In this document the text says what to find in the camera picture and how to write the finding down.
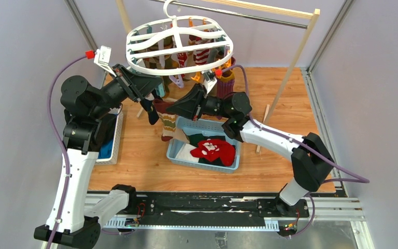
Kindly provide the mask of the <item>lilac clothes peg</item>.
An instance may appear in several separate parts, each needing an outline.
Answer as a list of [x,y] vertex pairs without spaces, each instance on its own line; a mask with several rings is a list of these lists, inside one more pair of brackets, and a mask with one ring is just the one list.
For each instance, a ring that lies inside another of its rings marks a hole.
[[184,82],[183,79],[181,77],[181,75],[178,76],[174,76],[174,75],[170,75],[169,79],[179,88],[183,88],[184,87]]

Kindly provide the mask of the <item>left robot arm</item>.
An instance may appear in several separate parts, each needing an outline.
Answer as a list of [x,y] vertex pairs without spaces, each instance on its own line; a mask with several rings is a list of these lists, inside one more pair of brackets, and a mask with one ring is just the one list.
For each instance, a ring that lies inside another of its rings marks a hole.
[[92,170],[115,121],[111,110],[126,99],[142,101],[161,83],[160,77],[134,73],[120,64],[113,68],[112,81],[102,88],[93,87],[80,75],[62,83],[60,101],[66,125],[56,135],[63,158],[61,176],[51,213],[34,230],[36,240],[47,247],[93,248],[102,227],[117,213],[132,214],[138,209],[136,189],[122,184],[91,209],[84,206]]

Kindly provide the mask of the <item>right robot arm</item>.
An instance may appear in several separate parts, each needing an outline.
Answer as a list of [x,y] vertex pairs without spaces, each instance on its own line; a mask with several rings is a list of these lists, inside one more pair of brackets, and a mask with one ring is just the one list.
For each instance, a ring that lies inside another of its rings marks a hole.
[[171,114],[198,120],[203,114],[226,118],[223,131],[227,137],[259,145],[288,159],[293,178],[282,188],[270,208],[282,216],[296,210],[296,204],[308,193],[316,192],[333,168],[334,161],[319,135],[285,133],[266,126],[250,116],[252,107],[247,93],[232,92],[223,98],[209,96],[201,84],[170,104]]

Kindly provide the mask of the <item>beige striped ribbed sock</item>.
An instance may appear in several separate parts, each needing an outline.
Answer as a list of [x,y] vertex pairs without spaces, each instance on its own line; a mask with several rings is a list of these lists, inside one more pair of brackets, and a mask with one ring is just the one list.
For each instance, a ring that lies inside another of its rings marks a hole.
[[167,102],[160,99],[153,100],[153,106],[162,122],[163,130],[161,140],[167,142],[171,140],[176,131],[177,116],[168,111],[168,108],[173,105],[173,102]]

